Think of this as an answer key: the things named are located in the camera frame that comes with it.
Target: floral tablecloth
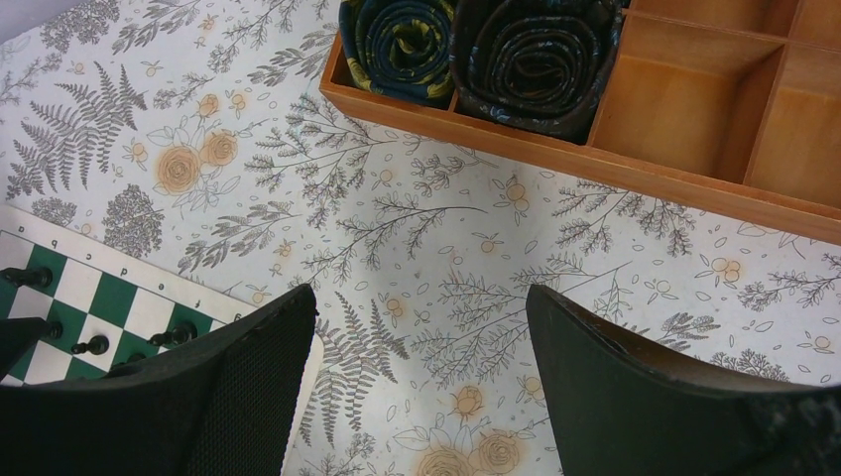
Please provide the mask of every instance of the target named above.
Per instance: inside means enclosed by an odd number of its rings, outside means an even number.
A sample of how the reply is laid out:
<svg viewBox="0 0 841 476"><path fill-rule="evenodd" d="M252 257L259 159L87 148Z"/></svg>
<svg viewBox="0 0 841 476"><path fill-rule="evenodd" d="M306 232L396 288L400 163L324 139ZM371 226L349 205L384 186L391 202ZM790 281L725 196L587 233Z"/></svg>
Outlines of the floral tablecloth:
<svg viewBox="0 0 841 476"><path fill-rule="evenodd" d="M10 204L256 304L317 289L289 474L556 474L531 284L707 362L841 378L841 249L345 117L317 90L337 11L93 0L0 48Z"/></svg>

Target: botanical pattern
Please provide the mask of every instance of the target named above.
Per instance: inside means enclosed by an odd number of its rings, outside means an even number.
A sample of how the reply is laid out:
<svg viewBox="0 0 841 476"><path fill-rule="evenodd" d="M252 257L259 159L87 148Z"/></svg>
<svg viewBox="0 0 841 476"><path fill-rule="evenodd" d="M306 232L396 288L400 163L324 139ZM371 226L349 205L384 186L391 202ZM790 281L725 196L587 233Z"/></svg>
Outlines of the botanical pattern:
<svg viewBox="0 0 841 476"><path fill-rule="evenodd" d="M94 0L0 45L9 205L254 305L317 289L287 474L561 474L532 285L838 384L841 248L346 116L339 3Z"/></svg>

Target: wooden box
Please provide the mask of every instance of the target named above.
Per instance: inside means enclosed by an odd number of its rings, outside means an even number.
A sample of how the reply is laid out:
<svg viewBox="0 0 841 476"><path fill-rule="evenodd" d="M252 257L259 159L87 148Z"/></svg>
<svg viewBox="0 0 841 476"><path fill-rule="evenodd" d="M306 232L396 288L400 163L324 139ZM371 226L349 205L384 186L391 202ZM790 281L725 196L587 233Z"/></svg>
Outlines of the wooden box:
<svg viewBox="0 0 841 476"><path fill-rule="evenodd" d="M355 88L347 115L841 245L841 1L635 0L586 145Z"/></svg>

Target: rolled fabric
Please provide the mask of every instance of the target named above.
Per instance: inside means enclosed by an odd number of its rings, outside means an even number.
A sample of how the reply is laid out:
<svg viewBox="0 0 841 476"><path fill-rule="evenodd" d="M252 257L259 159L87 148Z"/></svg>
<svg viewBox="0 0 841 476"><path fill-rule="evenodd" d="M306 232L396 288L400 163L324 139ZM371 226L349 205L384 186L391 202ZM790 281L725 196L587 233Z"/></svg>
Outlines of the rolled fabric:
<svg viewBox="0 0 841 476"><path fill-rule="evenodd" d="M460 0L450 40L468 114L583 143L619 48L618 0Z"/></svg>
<svg viewBox="0 0 841 476"><path fill-rule="evenodd" d="M453 91L454 0L342 0L339 30L356 87L427 106Z"/></svg>

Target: table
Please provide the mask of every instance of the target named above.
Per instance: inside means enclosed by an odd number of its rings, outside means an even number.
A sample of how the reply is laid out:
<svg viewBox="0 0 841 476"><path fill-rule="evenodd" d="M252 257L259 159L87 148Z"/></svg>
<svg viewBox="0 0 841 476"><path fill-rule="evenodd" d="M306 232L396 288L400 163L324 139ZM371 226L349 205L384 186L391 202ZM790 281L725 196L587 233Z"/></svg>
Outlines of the table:
<svg viewBox="0 0 841 476"><path fill-rule="evenodd" d="M836 384L841 249L345 117L317 91L338 4L93 0L0 50L10 204L254 304L317 289L288 474L557 473L531 284Z"/></svg>

